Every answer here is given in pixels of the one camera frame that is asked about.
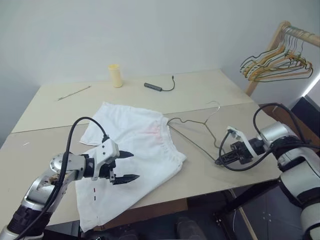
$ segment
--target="clothing rack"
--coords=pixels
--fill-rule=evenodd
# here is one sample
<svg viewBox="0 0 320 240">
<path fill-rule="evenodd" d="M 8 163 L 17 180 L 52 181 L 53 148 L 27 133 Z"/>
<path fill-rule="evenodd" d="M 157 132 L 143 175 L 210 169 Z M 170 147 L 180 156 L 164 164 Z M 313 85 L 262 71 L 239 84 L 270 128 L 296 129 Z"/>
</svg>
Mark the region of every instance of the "clothing rack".
<svg viewBox="0 0 320 240">
<path fill-rule="evenodd" d="M 320 48 L 320 36 L 317 36 L 314 33 L 304 31 L 304 30 L 299 29 L 297 27 L 291 26 L 291 23 L 288 21 L 283 21 L 282 23 L 280 23 L 279 27 L 275 31 L 273 38 L 272 38 L 272 40 L 266 50 L 270 51 L 272 49 L 277 48 L 277 46 L 280 43 L 284 34 L 293 36 L 295 38 L 298 38 L 300 40 L 303 40 L 307 43 L 310 43 L 310 44 Z M 248 96 L 251 96 L 251 94 L 256 89 L 258 83 L 259 82 L 257 82 L 257 81 L 251 81 L 248 84 L 248 87 L 245 90 L 245 93 Z"/>
</svg>

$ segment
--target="white cloth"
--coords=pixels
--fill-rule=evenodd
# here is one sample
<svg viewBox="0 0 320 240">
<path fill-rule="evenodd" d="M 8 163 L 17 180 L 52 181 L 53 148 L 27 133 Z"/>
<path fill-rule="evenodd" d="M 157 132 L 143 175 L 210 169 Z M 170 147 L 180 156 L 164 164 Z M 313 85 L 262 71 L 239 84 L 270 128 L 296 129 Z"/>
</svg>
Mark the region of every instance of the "white cloth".
<svg viewBox="0 0 320 240">
<path fill-rule="evenodd" d="M 168 119 L 159 112 L 105 102 L 93 118 L 120 150 L 134 154 L 117 159 L 114 173 L 118 177 L 125 174 L 140 177 L 120 185 L 112 185 L 106 179 L 76 181 L 77 207 L 84 232 L 109 222 L 172 178 L 186 159 L 172 142 Z M 91 122 L 80 142 L 100 145 L 102 137 L 100 128 Z"/>
</svg>

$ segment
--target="robotic arm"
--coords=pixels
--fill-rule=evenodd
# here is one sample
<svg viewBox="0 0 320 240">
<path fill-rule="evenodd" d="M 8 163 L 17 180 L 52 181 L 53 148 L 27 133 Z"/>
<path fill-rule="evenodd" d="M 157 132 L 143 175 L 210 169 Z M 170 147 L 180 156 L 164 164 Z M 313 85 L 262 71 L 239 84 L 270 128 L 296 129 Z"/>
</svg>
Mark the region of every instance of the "robotic arm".
<svg viewBox="0 0 320 240">
<path fill-rule="evenodd" d="M 64 180 L 54 202 L 41 218 L 25 233 L 25 236 L 18 238 L 30 223 L 40 215 L 58 182 L 64 154 L 61 153 L 53 157 L 50 161 L 50 168 L 39 176 L 30 186 L 10 223 L 4 227 L 0 233 L 0 240 L 15 240 L 16 238 L 23 240 L 41 240 L 50 217 L 58 207 L 64 194 L 66 194 L 67 187 L 72 181 L 77 181 L 82 178 L 91 178 L 93 181 L 96 181 L 98 178 L 104 178 L 109 179 L 113 185 L 118 185 L 129 183 L 139 177 L 134 174 L 117 177 L 114 174 L 113 170 L 116 167 L 115 160 L 132 157 L 133 154 L 120 151 L 118 145 L 110 138 L 107 138 L 94 150 L 95 152 L 92 158 L 87 154 L 68 154 Z"/>
<path fill-rule="evenodd" d="M 282 171 L 278 180 L 281 190 L 291 203 L 302 208 L 300 220 L 303 232 L 311 239 L 319 240 L 320 158 L 317 154 L 288 126 L 280 122 L 261 129 L 256 138 L 250 140 L 236 128 L 229 126 L 227 132 L 227 135 L 243 141 L 231 144 L 232 151 L 221 155 L 215 163 L 230 169 L 228 164 L 232 162 L 240 161 L 241 164 L 246 164 L 258 155 L 272 153 Z"/>
</svg>

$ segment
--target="yellow cup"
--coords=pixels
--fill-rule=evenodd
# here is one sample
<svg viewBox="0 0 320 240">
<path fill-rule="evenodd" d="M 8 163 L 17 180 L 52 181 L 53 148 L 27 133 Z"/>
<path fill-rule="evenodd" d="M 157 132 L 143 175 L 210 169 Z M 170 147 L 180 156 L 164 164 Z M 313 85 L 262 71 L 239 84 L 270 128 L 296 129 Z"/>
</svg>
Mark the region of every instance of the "yellow cup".
<svg viewBox="0 0 320 240">
<path fill-rule="evenodd" d="M 112 85 L 115 88 L 120 88 L 123 85 L 120 69 L 118 64 L 111 64 L 108 66 L 109 73 L 112 80 Z"/>
</svg>

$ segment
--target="black cable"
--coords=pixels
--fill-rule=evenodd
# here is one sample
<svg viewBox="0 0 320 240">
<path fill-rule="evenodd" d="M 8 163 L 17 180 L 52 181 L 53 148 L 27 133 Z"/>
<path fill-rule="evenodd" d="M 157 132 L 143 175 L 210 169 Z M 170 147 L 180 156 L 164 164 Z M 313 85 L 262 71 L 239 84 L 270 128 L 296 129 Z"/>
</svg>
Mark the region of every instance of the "black cable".
<svg viewBox="0 0 320 240">
<path fill-rule="evenodd" d="M 175 78 L 175 77 L 172 75 L 173 88 L 171 88 L 171 89 L 169 89 L 169 90 L 164 90 L 164 89 L 162 89 L 162 91 L 169 92 L 169 91 L 172 91 L 173 89 L 175 89 L 176 83 L 175 83 L 174 78 Z"/>
<path fill-rule="evenodd" d="M 256 132 L 257 132 L 259 135 L 261 134 L 261 132 L 260 132 L 259 128 L 257 127 L 257 123 L 256 123 L 257 115 L 258 115 L 258 113 L 259 113 L 262 109 L 264 109 L 264 108 L 266 108 L 266 107 L 269 107 L 269 106 L 277 106 L 277 107 L 282 108 L 283 110 L 285 110 L 285 111 L 290 115 L 290 117 L 291 117 L 291 119 L 292 119 L 292 122 L 293 122 L 295 128 L 297 129 L 297 131 L 298 131 L 298 133 L 299 133 L 300 139 L 301 139 L 304 143 L 307 143 L 307 142 L 306 142 L 306 139 L 305 139 L 305 137 L 304 137 L 304 135 L 303 135 L 303 133 L 302 133 L 302 131 L 301 131 L 301 128 L 299 127 L 299 125 L 298 125 L 298 123 L 297 123 L 297 119 L 296 119 L 296 117 L 294 116 L 294 114 L 293 114 L 286 106 L 284 106 L 284 105 L 282 105 L 282 104 L 279 104 L 279 103 L 276 103 L 276 102 L 267 103 L 267 104 L 259 107 L 259 109 L 258 109 L 257 111 L 255 111 L 255 113 L 254 113 L 254 115 L 253 115 L 253 126 L 254 126 Z"/>
<path fill-rule="evenodd" d="M 278 149 L 285 149 L 285 148 L 292 148 L 292 147 L 295 147 L 295 148 L 311 148 L 311 149 L 320 149 L 320 146 L 316 146 L 316 145 L 311 145 L 311 144 L 304 144 L 304 143 L 290 143 L 290 144 L 285 144 L 285 145 L 282 145 L 282 146 L 276 146 L 274 148 L 270 148 L 268 151 L 265 152 L 265 154 L 260 157 L 257 161 L 255 161 L 253 164 L 251 164 L 250 166 L 247 166 L 247 167 L 244 167 L 244 168 L 233 168 L 233 167 L 230 167 L 228 166 L 227 164 L 225 164 L 224 162 L 224 158 L 222 157 L 221 155 L 221 152 L 222 152 L 222 148 L 225 144 L 225 141 L 227 139 L 227 137 L 229 136 L 231 132 L 228 130 L 228 132 L 226 133 L 226 135 L 224 136 L 222 142 L 221 142 L 221 145 L 219 147 L 219 158 L 221 159 L 221 162 L 223 164 L 223 166 L 226 168 L 226 169 L 229 169 L 231 171 L 234 171 L 234 172 L 242 172 L 242 171 L 246 171 L 246 170 L 249 170 L 249 169 L 252 169 L 253 167 L 255 167 L 256 165 L 258 165 L 259 163 L 261 163 L 261 161 L 263 159 L 265 159 L 270 153 L 272 153 L 273 151 L 275 150 L 278 150 Z"/>
<path fill-rule="evenodd" d="M 105 130 L 103 129 L 103 127 L 96 120 L 94 120 L 91 117 L 83 116 L 83 117 L 80 117 L 78 120 L 76 120 L 73 123 L 73 125 L 71 126 L 71 129 L 70 129 L 70 132 L 69 132 L 68 140 L 66 142 L 66 149 L 65 149 L 65 152 L 63 153 L 59 178 L 58 178 L 57 182 L 55 183 L 54 188 L 53 188 L 50 196 L 48 197 L 47 201 L 45 202 L 44 207 L 43 207 L 42 211 L 40 212 L 40 214 L 14 240 L 19 240 L 19 239 L 23 238 L 26 235 L 27 231 L 29 231 L 33 227 L 33 225 L 35 225 L 38 222 L 38 220 L 48 211 L 48 209 L 51 207 L 51 205 L 56 200 L 56 198 L 59 194 L 59 191 L 64 183 L 64 179 L 65 179 L 65 175 L 66 175 L 66 171 L 67 171 L 72 135 L 74 133 L 76 125 L 80 121 L 85 120 L 85 119 L 94 122 L 101 129 L 101 131 L 103 133 L 103 139 L 108 137 Z"/>
</svg>

